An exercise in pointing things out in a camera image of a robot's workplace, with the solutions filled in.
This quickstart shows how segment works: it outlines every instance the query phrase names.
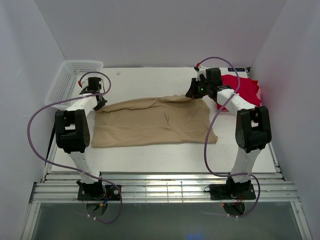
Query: glass panel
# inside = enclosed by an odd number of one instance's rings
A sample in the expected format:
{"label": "glass panel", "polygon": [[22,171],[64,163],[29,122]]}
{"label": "glass panel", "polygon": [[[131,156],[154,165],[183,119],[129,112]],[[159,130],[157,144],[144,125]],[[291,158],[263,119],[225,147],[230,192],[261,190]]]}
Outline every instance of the glass panel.
{"label": "glass panel", "polygon": [[[103,219],[111,220],[119,205],[110,203]],[[300,240],[290,202],[260,202],[241,219],[224,214],[221,203],[124,204],[120,218],[103,224],[78,215],[84,203],[43,203],[34,229],[34,240]]]}

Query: red cloth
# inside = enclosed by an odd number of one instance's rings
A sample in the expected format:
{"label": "red cloth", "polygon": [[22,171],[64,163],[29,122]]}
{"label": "red cloth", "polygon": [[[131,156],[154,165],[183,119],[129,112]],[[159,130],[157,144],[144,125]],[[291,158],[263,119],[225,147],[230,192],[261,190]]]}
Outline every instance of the red cloth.
{"label": "red cloth", "polygon": [[[223,85],[229,85],[234,90],[238,87],[238,79],[236,76],[232,75],[223,75],[222,77],[222,83]],[[260,98],[260,88],[258,81],[251,80],[251,78],[243,78],[240,77],[240,89],[238,90],[238,94],[247,102],[256,105],[261,106],[261,98]]]}

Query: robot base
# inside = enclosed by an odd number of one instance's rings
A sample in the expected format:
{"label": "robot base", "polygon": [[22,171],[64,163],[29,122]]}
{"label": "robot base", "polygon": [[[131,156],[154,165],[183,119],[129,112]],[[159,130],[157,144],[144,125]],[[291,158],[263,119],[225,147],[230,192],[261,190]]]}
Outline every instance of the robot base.
{"label": "robot base", "polygon": [[254,186],[252,184],[249,185],[247,190],[242,191],[242,193],[238,192],[237,194],[233,194],[226,184],[210,184],[207,188],[210,190],[205,190],[205,192],[210,193],[211,200],[237,200],[242,194],[244,200],[256,199]]}
{"label": "robot base", "polygon": [[[122,186],[117,185],[117,187],[121,191]],[[93,197],[90,194],[85,193],[83,187],[79,186],[77,200],[78,201],[103,201],[103,200],[105,200],[104,199],[105,195],[107,195],[107,197],[110,198],[109,201],[119,201],[120,200],[119,192],[113,185],[105,185],[104,188],[105,188],[105,194],[103,194],[101,196],[101,198],[99,199],[99,198]]]}

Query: tan fabric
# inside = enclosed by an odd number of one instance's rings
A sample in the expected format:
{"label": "tan fabric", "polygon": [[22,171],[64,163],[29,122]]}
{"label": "tan fabric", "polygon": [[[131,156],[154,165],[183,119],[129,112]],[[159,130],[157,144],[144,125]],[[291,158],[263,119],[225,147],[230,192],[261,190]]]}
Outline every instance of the tan fabric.
{"label": "tan fabric", "polygon": [[[94,148],[204,143],[210,109],[184,95],[140,98],[101,108],[95,115]],[[218,137],[212,132],[209,143]]]}

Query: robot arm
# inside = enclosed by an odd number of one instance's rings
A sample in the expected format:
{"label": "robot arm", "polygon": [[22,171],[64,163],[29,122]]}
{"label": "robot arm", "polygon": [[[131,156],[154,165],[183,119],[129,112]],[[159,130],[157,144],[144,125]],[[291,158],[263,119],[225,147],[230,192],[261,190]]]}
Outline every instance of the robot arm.
{"label": "robot arm", "polygon": [[[230,86],[223,85],[219,68],[200,66],[196,71],[197,77],[192,78],[186,97],[199,99],[209,96],[217,104],[223,105],[234,94]],[[238,152],[230,174],[251,173],[259,153],[272,138],[268,109],[253,105],[238,94],[225,107],[236,116],[235,139]],[[242,195],[250,187],[250,176],[232,176],[228,178],[222,192],[229,196]]]}
{"label": "robot arm", "polygon": [[[102,96],[86,96],[99,93],[101,81],[99,77],[89,77],[87,86],[80,93],[83,98],[77,100],[66,110],[58,110],[54,116],[57,146],[72,158],[76,168],[95,177],[101,177],[101,173],[91,161],[89,152],[86,150],[90,144],[87,116],[92,110],[97,111],[102,108],[107,101]],[[78,181],[77,184],[86,195],[93,198],[99,198],[105,192],[101,181],[85,174],[81,175],[81,181]]]}

